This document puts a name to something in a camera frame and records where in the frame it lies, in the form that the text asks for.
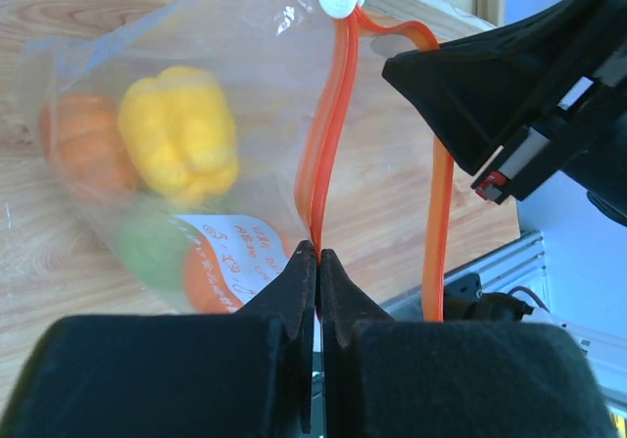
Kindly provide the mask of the green cabbage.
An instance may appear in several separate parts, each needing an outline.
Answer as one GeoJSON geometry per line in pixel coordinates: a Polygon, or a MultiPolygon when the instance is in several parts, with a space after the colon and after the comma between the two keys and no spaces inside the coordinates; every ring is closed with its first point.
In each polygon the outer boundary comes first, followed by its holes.
{"type": "Polygon", "coordinates": [[[126,268],[149,287],[181,291],[183,264],[200,233],[162,212],[134,213],[121,224],[115,250],[126,268]]]}

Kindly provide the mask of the clear zip bag orange zipper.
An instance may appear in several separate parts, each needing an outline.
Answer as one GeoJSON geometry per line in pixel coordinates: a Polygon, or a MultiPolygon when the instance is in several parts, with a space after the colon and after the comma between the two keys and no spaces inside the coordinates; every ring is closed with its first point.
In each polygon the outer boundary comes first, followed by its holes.
{"type": "MultiPolygon", "coordinates": [[[[453,161],[442,144],[435,146],[427,215],[409,198],[392,196],[394,178],[410,173],[414,134],[402,122],[383,122],[389,89],[376,76],[395,53],[434,51],[438,41],[419,21],[377,23],[363,2],[174,0],[91,40],[31,39],[21,63],[20,105],[44,155],[38,123],[50,101],[100,94],[115,103],[119,117],[125,91],[141,78],[176,66],[211,73],[237,133],[239,173],[223,195],[178,206],[137,170],[135,192],[89,203],[52,171],[119,260],[121,224],[145,212],[175,216],[200,236],[205,225],[224,232],[258,227],[282,238],[288,256],[302,240],[320,248],[324,230],[338,229],[324,218],[335,192],[349,215],[350,242],[375,269],[385,248],[408,258],[427,290],[427,316],[439,320],[453,161]]],[[[138,280],[172,309],[199,313],[184,287],[164,291],[138,280]]]]}

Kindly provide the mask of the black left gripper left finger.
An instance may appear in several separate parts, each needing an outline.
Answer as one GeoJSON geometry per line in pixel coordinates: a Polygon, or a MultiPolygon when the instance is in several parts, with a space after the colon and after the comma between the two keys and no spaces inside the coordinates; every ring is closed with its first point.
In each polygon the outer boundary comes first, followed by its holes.
{"type": "Polygon", "coordinates": [[[5,437],[298,437],[311,429],[314,247],[230,315],[67,316],[36,343],[5,437]]]}

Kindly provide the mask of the yellow bell pepper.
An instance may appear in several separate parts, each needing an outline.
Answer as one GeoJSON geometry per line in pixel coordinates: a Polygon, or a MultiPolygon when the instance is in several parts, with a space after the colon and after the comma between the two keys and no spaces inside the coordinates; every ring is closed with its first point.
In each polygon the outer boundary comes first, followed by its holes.
{"type": "Polygon", "coordinates": [[[205,70],[176,66],[135,81],[121,99],[118,128],[145,183],[175,205],[199,206],[238,177],[234,117],[205,70]]]}

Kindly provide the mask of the orange fruit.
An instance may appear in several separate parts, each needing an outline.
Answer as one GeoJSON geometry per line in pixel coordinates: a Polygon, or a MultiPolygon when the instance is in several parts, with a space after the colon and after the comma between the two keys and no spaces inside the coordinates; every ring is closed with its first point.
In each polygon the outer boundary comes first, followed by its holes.
{"type": "Polygon", "coordinates": [[[205,225],[183,263],[183,287],[199,313],[231,314],[251,301],[285,268],[286,244],[276,233],[237,225],[205,225]]]}
{"type": "Polygon", "coordinates": [[[138,189],[140,177],[108,97],[78,93],[50,101],[40,111],[38,128],[49,167],[75,198],[95,203],[138,189]]]}

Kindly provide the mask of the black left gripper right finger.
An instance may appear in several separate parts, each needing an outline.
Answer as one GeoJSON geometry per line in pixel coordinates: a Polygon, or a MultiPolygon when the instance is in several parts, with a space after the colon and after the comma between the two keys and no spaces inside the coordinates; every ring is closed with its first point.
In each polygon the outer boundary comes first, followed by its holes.
{"type": "Polygon", "coordinates": [[[611,437],[602,392],[564,330],[399,321],[331,250],[318,268],[329,437],[611,437]]]}

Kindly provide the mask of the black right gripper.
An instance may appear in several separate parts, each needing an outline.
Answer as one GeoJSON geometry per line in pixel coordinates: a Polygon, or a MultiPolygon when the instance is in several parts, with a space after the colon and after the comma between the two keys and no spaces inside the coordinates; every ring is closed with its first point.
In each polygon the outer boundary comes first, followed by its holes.
{"type": "Polygon", "coordinates": [[[626,222],[626,0],[563,0],[525,20],[386,61],[383,78],[501,204],[557,171],[626,222]]]}

